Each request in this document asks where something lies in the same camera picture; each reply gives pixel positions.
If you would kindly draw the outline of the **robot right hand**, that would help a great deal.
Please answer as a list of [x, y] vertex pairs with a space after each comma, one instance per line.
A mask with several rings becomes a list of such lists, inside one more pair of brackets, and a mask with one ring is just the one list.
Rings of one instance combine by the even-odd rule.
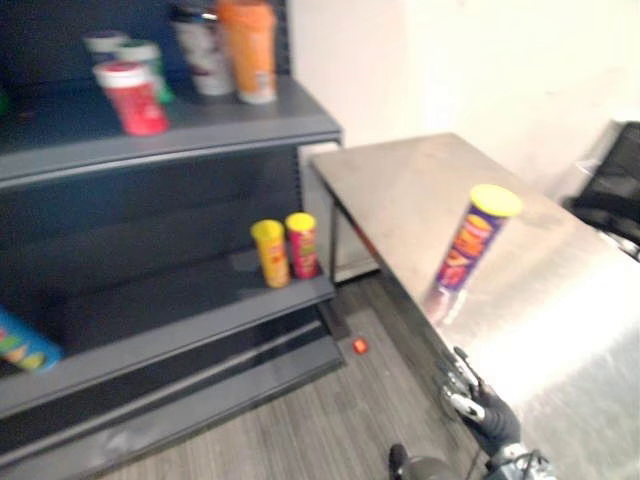
[[438, 363], [444, 375], [441, 397], [494, 463], [525, 452], [521, 424], [512, 408], [476, 372], [460, 347], [444, 349]]

